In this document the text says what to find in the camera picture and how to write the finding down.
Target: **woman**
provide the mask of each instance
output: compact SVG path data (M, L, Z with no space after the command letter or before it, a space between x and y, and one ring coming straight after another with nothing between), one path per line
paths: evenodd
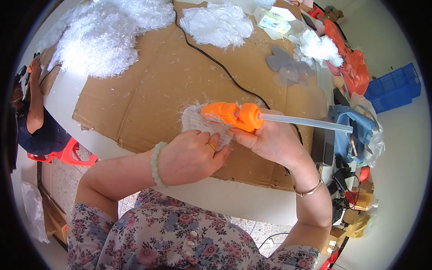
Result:
M312 12L314 10L313 0L290 0L290 2L306 12Z
M226 216L150 189L155 186L153 176L171 186L189 184L225 164L230 149L226 145L215 152L218 133L210 136L189 130L159 154L152 149L103 160L83 175L69 231L69 268L312 269L330 232L332 208L311 157L289 124L264 121L255 135L236 128L227 134L261 157L287 167L295 190L304 194L297 196L298 222L269 258ZM154 167L158 175L152 176ZM135 208L118 220L118 201L138 191L142 192Z

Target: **red plastic stool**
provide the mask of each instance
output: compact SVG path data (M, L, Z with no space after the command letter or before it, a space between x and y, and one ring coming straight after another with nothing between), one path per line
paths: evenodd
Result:
M79 150L79 143L74 138L71 137L66 147L60 152L52 152L51 154L47 155L48 157L33 155L30 153L27 153L27 156L30 159L33 159L35 161L41 161L46 163L51 163L53 158L57 158L61 162L64 162L69 165L88 166L88 167L93 166L98 160L98 157L95 154L92 154L88 161L82 161L79 158L79 156L76 154L78 150Z
M314 10L313 11L310 11L310 12L308 12L308 14L312 17L312 18L314 18L315 20L318 20L318 15L321 15L321 17L319 18L320 20L322 19L322 18L324 18L324 11L322 11L319 7L317 7L316 5L314 5Z

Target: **floral dress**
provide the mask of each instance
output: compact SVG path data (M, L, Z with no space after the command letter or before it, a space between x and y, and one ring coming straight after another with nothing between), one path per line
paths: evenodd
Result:
M229 217L153 189L143 190L118 221L84 203L72 217L69 269L309 270L319 257L315 248L289 246L266 258Z

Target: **red plastic bag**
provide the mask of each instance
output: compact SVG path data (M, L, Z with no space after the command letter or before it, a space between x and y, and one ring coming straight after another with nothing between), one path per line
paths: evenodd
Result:
M348 88L348 93L363 95L369 85L369 72L366 67L363 53L345 46L342 37L336 25L328 19L324 20L325 34L329 36L339 50L339 55L344 60L344 63L339 67Z

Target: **gold ring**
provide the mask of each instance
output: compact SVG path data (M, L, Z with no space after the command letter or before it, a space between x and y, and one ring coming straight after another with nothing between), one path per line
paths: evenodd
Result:
M208 142L207 144L210 145L213 148L213 150L216 152L217 146L214 142Z

